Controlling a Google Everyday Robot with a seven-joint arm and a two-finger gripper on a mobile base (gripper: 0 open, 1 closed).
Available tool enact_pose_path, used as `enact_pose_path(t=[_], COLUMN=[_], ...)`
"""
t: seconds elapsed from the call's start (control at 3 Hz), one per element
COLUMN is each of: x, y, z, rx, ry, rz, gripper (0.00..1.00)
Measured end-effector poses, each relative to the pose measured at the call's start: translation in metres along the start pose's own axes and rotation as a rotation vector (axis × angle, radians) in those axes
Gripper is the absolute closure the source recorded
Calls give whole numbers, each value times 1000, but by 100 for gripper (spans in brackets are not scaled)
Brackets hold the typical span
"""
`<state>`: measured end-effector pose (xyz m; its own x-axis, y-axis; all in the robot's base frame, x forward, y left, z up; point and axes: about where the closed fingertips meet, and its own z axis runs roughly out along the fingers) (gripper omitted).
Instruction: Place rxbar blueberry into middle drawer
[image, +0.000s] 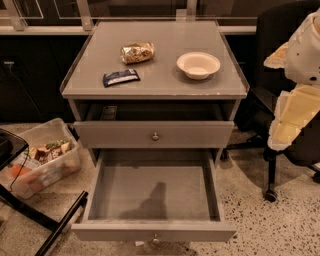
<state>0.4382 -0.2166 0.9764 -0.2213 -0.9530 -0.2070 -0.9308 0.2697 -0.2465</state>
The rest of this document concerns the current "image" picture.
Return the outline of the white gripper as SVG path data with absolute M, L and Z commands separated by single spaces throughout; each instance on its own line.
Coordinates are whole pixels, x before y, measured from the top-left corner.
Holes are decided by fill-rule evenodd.
M 271 69 L 284 69 L 287 49 L 288 43 L 282 44 L 264 60 L 263 65 Z M 298 84 L 290 92 L 282 91 L 269 128 L 268 146 L 275 151 L 286 149 L 319 111 L 319 86 Z

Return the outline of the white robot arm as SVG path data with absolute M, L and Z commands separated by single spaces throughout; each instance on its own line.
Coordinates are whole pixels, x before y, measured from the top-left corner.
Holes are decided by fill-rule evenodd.
M 282 151 L 320 111 L 320 10 L 309 14 L 264 66 L 283 68 L 285 77 L 296 84 L 280 93 L 269 128 L 268 146 Z

